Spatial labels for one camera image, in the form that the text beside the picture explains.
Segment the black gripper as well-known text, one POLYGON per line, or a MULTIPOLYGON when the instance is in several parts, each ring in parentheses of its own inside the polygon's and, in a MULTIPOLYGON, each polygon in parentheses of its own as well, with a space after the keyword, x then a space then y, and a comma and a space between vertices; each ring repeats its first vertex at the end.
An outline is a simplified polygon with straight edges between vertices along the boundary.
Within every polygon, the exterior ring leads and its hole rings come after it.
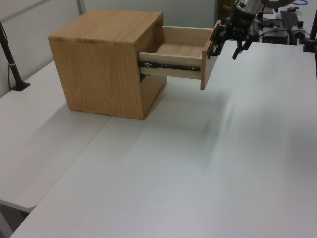
POLYGON ((246 40, 245 43, 242 41, 246 39, 247 35, 249 34, 249 30, 254 19, 254 13, 246 12, 241 8, 235 8, 229 23, 226 25, 226 28, 219 29, 217 32, 218 45, 223 44, 227 40, 237 41, 237 48, 232 56, 233 59, 236 59, 241 52, 248 50, 250 47, 251 41, 246 40))

